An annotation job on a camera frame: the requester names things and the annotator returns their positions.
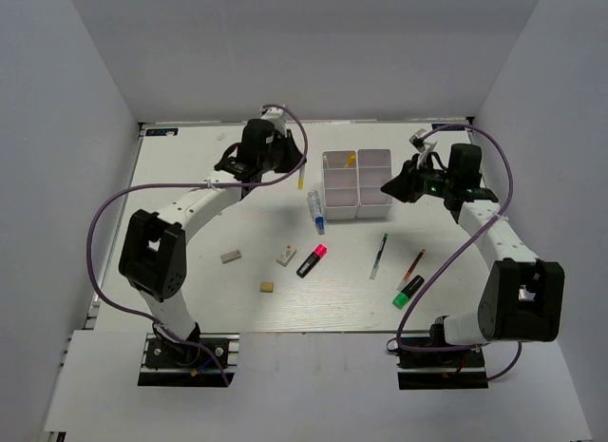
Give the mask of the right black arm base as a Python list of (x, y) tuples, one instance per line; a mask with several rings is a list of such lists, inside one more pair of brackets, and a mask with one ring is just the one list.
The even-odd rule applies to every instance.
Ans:
[(402, 391), (481, 390), (488, 388), (481, 351), (409, 352), (391, 338), (386, 348), (397, 356), (397, 379)]

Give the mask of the clear blue pen pack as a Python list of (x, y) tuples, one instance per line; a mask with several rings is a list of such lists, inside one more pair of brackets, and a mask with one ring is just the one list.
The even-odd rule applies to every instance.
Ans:
[(324, 235), (325, 220), (318, 192), (316, 190), (309, 191), (307, 194), (307, 201), (317, 233), (319, 235)]

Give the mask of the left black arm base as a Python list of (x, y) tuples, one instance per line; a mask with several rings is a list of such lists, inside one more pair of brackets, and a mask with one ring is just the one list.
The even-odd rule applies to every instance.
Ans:
[(206, 351), (185, 346), (175, 348), (158, 336), (148, 334), (142, 352), (138, 385), (227, 388), (237, 371), (239, 335), (201, 335), (199, 342), (216, 356), (226, 380)]

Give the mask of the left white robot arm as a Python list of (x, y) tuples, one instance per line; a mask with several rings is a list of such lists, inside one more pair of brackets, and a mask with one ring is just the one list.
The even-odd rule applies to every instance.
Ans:
[(222, 154), (202, 188), (165, 207), (136, 211), (127, 227), (119, 272), (146, 302), (157, 338), (179, 364), (200, 356), (200, 327), (183, 294), (188, 242), (214, 217), (240, 202), (265, 174), (291, 174), (302, 161), (284, 112), (266, 107), (242, 130), (241, 140)]

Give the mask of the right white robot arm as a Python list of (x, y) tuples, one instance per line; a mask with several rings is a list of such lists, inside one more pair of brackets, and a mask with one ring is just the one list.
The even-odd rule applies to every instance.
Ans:
[(545, 261), (518, 237), (500, 215), (496, 195), (481, 186), (482, 150), (474, 144), (450, 148), (448, 165), (437, 168), (429, 155), (416, 154), (382, 185), (400, 202), (440, 198), (484, 258), (489, 276), (477, 306), (438, 321), (439, 335), (428, 342), (430, 356), (448, 365), (464, 347), (495, 341), (552, 342), (561, 321), (565, 273)]

